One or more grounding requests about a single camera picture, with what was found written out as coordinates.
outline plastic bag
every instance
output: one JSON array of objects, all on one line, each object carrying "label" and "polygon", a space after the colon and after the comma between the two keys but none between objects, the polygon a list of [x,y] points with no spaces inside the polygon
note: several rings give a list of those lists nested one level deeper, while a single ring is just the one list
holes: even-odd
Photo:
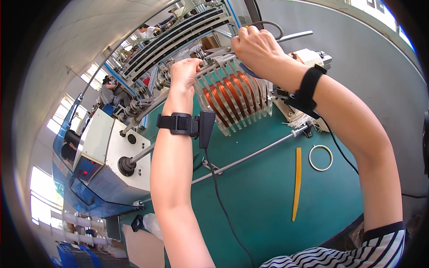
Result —
[{"label": "plastic bag", "polygon": [[153,213],[146,214],[143,216],[143,226],[146,230],[154,234],[156,237],[162,240],[162,233],[158,224],[157,216]]},{"label": "plastic bag", "polygon": [[360,248],[362,246],[362,239],[363,239],[363,222],[361,222],[356,229],[349,234],[350,239],[353,241],[353,244],[356,248]]}]

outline striped shirt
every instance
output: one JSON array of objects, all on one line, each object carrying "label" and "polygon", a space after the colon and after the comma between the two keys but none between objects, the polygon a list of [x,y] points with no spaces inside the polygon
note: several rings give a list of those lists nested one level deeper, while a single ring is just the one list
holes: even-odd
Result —
[{"label": "striped shirt", "polygon": [[339,251],[313,247],[291,256],[272,258],[260,268],[379,268],[395,267],[404,251],[403,222],[393,223],[365,232],[362,246]]}]

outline person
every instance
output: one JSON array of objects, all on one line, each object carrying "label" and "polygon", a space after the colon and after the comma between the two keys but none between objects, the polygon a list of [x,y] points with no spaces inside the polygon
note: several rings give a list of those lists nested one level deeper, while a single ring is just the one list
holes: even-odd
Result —
[{"label": "person", "polygon": [[121,100],[124,100],[125,107],[130,105],[130,99],[125,91],[120,92],[117,96],[113,94],[116,84],[109,84],[112,79],[113,78],[108,75],[104,77],[99,99],[101,99],[104,104],[111,104],[115,107]]},{"label": "person", "polygon": [[143,39],[155,37],[154,33],[159,30],[160,28],[149,26],[147,24],[143,24],[139,28],[140,35],[142,36]]},{"label": "person", "polygon": [[72,143],[65,142],[61,148],[61,157],[70,169],[73,169],[77,147]]},{"label": "person", "polygon": [[[255,26],[240,28],[231,45],[256,75],[290,93],[299,89],[309,69],[286,55],[272,34]],[[192,114],[194,79],[201,63],[199,59],[185,59],[171,67],[171,88],[162,115]],[[401,186],[390,140],[366,104],[329,76],[320,77],[313,100],[316,112],[357,162],[364,242],[360,248],[345,252],[315,247],[291,256],[272,256],[260,267],[394,267],[404,249],[405,230]],[[174,268],[215,266],[191,206],[192,155],[190,136],[159,129],[150,187],[165,249]]]}]

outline roll of tape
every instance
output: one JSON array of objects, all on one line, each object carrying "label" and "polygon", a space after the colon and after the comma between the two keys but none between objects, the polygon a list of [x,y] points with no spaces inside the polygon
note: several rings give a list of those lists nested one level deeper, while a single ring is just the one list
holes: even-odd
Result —
[{"label": "roll of tape", "polygon": [[[331,162],[329,163],[329,166],[328,166],[327,168],[325,168],[325,169],[318,169],[318,168],[316,168],[316,167],[313,165],[312,161],[311,161],[311,153],[312,153],[312,152],[313,152],[313,150],[314,150],[314,149],[316,149],[316,148],[323,148],[323,149],[325,149],[326,151],[328,151],[329,155],[331,156]],[[316,169],[317,171],[325,171],[325,170],[327,170],[328,168],[330,168],[330,167],[331,167],[331,165],[332,165],[332,161],[333,161],[332,152],[331,152],[331,150],[330,150],[328,147],[326,147],[325,145],[316,145],[316,146],[314,146],[314,147],[311,149],[310,154],[308,155],[308,160],[310,160],[310,165],[311,165],[314,169]]]}]

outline copper wire coil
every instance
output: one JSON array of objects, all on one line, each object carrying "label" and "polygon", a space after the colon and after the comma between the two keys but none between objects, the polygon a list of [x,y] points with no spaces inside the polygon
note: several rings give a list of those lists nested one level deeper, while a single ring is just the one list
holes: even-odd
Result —
[{"label": "copper wire coil", "polygon": [[243,79],[243,80],[244,80],[244,82],[246,82],[247,86],[250,88],[250,95],[252,95],[253,107],[254,107],[254,110],[255,110],[255,112],[256,112],[256,111],[257,111],[257,109],[256,109],[256,100],[255,100],[255,95],[253,94],[252,87],[250,86],[250,83],[249,83],[249,81],[247,80],[247,77],[246,77],[245,75],[243,75],[243,74],[242,74],[242,72],[237,71],[237,74],[239,75],[239,77],[240,77],[241,79]]},{"label": "copper wire coil", "polygon": [[218,102],[219,106],[221,107],[224,114],[227,116],[227,118],[230,120],[231,124],[234,123],[234,119],[231,117],[230,113],[228,112],[227,108],[225,107],[224,103],[221,100],[221,97],[218,95],[218,91],[216,90],[214,85],[210,85],[211,93],[213,94],[214,98]]},{"label": "copper wire coil", "polygon": [[225,121],[225,119],[222,117],[221,113],[216,109],[216,107],[213,105],[213,102],[211,101],[210,94],[208,93],[207,88],[203,88],[202,91],[204,92],[205,98],[207,99],[208,103],[216,113],[216,115],[221,119],[222,123],[225,127],[228,127],[228,123]]},{"label": "copper wire coil", "polygon": [[256,85],[258,86],[258,93],[259,93],[259,107],[261,108],[261,110],[262,110],[262,95],[261,95],[261,88],[259,87],[259,84],[258,84],[258,82],[256,81],[256,78],[254,78],[254,77],[252,77],[253,78],[253,80],[255,81],[255,83],[256,83]]},{"label": "copper wire coil", "polygon": [[237,95],[237,92],[234,90],[231,81],[228,80],[228,78],[224,77],[224,83],[225,83],[225,85],[227,85],[227,87],[230,90],[233,98],[236,100],[236,103],[239,106],[240,112],[241,112],[241,114],[242,114],[242,116],[244,118],[246,116],[246,114],[244,113],[243,105],[242,105],[242,103],[240,101],[239,96]]},{"label": "copper wire coil", "polygon": [[225,100],[227,101],[228,105],[231,108],[231,111],[233,112],[233,114],[235,115],[235,117],[237,118],[237,120],[240,120],[240,116],[236,110],[235,105],[233,104],[233,102],[231,101],[231,98],[228,96],[227,91],[225,90],[224,85],[222,85],[222,83],[220,81],[217,81],[216,84],[218,85],[219,90],[221,91],[223,97],[225,98]]},{"label": "copper wire coil", "polygon": [[244,102],[246,103],[246,106],[247,106],[247,111],[249,112],[249,114],[251,114],[252,110],[250,110],[249,100],[247,99],[247,95],[246,95],[246,93],[244,91],[243,86],[241,85],[240,80],[238,80],[235,75],[230,75],[230,77],[234,81],[234,83],[239,87],[240,91],[242,92],[242,95],[243,95],[243,98],[244,98]]}]

